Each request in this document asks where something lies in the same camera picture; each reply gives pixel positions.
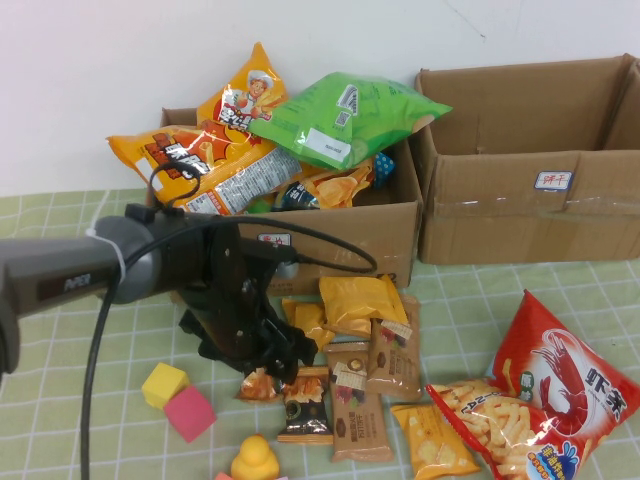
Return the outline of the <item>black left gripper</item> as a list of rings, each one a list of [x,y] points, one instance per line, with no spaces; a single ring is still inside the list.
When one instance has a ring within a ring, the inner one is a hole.
[[[208,240],[204,280],[179,291],[189,310],[183,327],[201,339],[198,353],[292,384],[299,363],[312,366],[318,347],[278,317],[267,290],[278,266],[295,259],[294,249],[243,238],[236,225],[215,228]]]

